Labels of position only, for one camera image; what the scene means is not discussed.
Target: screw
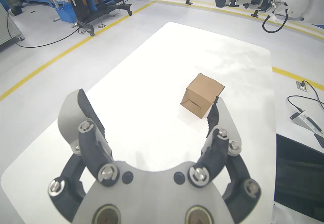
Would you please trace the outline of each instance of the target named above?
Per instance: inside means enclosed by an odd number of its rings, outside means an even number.
[[[218,134],[223,137],[223,138],[226,138],[227,137],[227,131],[223,128],[221,128],[219,131],[218,131]]]
[[[114,174],[114,170],[111,167],[106,167],[102,171],[102,178],[105,180],[111,179]]]
[[[236,141],[232,141],[232,142],[230,143],[229,146],[230,146],[230,148],[231,148],[232,150],[235,150],[235,151],[237,151],[237,150],[240,149],[240,146],[237,144]]]
[[[60,183],[58,181],[54,181],[50,186],[51,192],[58,192],[60,190]]]
[[[82,124],[81,124],[81,128],[83,129],[83,131],[87,131],[89,128],[90,128],[90,123],[88,122],[88,121],[86,121],[86,122],[83,122]]]
[[[256,198],[257,197],[257,193],[260,190],[260,186],[259,184],[254,181],[253,179],[248,179],[245,180],[244,182],[244,189],[245,192],[252,198]]]
[[[259,190],[259,187],[254,182],[250,182],[247,186],[247,189],[250,193],[256,194]]]
[[[200,167],[196,168],[193,175],[197,180],[205,180],[205,178],[206,178],[205,171],[203,171],[203,169]]]

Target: electronic device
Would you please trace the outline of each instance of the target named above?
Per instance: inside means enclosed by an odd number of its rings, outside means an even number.
[[[73,154],[48,187],[53,205],[74,224],[240,223],[258,203],[261,188],[240,156],[240,135],[220,97],[207,120],[207,139],[196,163],[142,171],[112,158],[109,137],[84,91],[72,92],[58,127]],[[231,182],[222,196],[212,180],[224,166]],[[87,194],[80,181],[85,167],[96,179]]]

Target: blue shelf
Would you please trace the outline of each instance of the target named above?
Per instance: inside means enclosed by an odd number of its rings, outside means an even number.
[[[41,3],[48,3],[48,1],[47,0],[28,0],[29,2],[41,2]],[[69,3],[69,2],[64,2],[64,1],[58,1],[57,0],[57,3],[58,4],[63,4],[63,3]]]

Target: bolt head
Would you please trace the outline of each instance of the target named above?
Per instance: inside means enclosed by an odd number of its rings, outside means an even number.
[[[90,126],[91,126],[90,123],[87,121],[87,122],[82,123],[81,128],[84,131],[87,131],[90,128]]]
[[[111,179],[114,174],[114,170],[111,167],[106,167],[102,171],[102,178],[105,180]]]
[[[254,182],[250,182],[250,184],[247,186],[247,189],[250,193],[256,194],[259,190],[259,187]]]
[[[240,149],[240,146],[238,145],[238,143],[236,141],[232,141],[229,146],[232,150],[235,150],[235,151]]]
[[[55,181],[50,186],[51,192],[58,192],[60,190],[60,183],[58,181]]]
[[[218,134],[223,138],[227,137],[227,131],[223,128],[218,131]]]
[[[195,169],[194,177],[197,180],[205,180],[206,173],[205,173],[205,171],[202,168],[198,167],[198,168]]]

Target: power cable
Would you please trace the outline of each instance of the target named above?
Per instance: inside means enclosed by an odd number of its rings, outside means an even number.
[[[324,102],[320,101],[319,96],[318,96],[316,90],[314,89],[314,87],[313,87],[309,82],[307,82],[307,81],[305,81],[305,80],[302,81],[301,86],[304,86],[305,83],[307,83],[307,84],[309,84],[309,85],[311,86],[311,88],[314,90],[314,92],[315,92],[315,94],[316,94],[316,98],[317,98],[317,99],[313,99],[313,98],[309,98],[309,97],[305,97],[305,96],[300,96],[300,95],[291,95],[291,96],[289,96],[289,97],[287,98],[288,102],[289,102],[292,106],[296,107],[297,110],[298,110],[299,112],[302,113],[304,110],[302,110],[301,108],[299,108],[299,107],[297,107],[295,104],[293,104],[293,103],[289,100],[289,98],[292,98],[292,97],[300,97],[300,98],[304,98],[304,99],[311,99],[311,100],[317,101],[317,102],[319,103],[319,105],[322,107],[322,109],[324,110],[324,107],[323,107]]]
[[[263,29],[264,31],[266,31],[267,33],[269,33],[269,34],[274,34],[274,33],[276,33],[276,32],[279,32],[279,31],[284,27],[284,25],[286,24],[286,22],[287,22],[287,20],[288,20],[288,10],[286,9],[286,18],[285,18],[283,24],[282,24],[282,25],[281,25],[277,30],[275,30],[275,31],[268,31],[268,30],[264,27],[265,23],[267,22],[267,20],[269,20],[269,18],[270,18],[270,15],[268,15],[268,16],[266,17],[266,19],[264,20],[264,22],[263,22],[263,24],[262,24],[262,29]]]
[[[69,34],[68,36],[66,36],[66,37],[64,37],[64,38],[62,38],[62,39],[60,39],[58,41],[55,41],[55,42],[52,42],[52,43],[48,43],[48,44],[45,44],[45,45],[41,45],[41,46],[37,46],[37,47],[24,47],[24,46],[21,46],[20,44],[18,44],[17,42],[16,42],[16,44],[18,46],[22,47],[22,48],[27,48],[27,49],[41,48],[41,47],[45,47],[45,46],[49,46],[49,45],[55,44],[57,42],[60,42],[60,41],[62,41],[64,39],[66,39],[66,38],[70,37],[72,34],[76,33],[76,31],[78,31],[79,29],[80,28],[77,28],[73,33]],[[7,30],[8,30],[8,34],[10,35],[10,37],[13,38],[11,36],[11,33],[9,32],[9,12],[7,13]]]

